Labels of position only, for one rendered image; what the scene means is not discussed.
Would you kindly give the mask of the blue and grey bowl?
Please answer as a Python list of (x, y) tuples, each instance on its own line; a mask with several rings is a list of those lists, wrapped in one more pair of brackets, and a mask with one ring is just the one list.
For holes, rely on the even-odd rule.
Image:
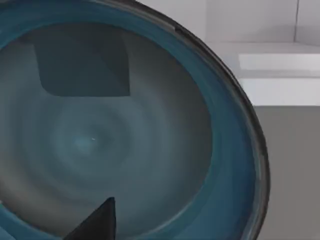
[(258, 240), (266, 139), (198, 37), (137, 0), (0, 0), (0, 240)]

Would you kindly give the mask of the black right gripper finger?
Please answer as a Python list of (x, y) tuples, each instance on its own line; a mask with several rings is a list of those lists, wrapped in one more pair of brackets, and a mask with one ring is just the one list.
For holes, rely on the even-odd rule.
[(116, 201), (109, 197), (63, 240), (116, 240)]

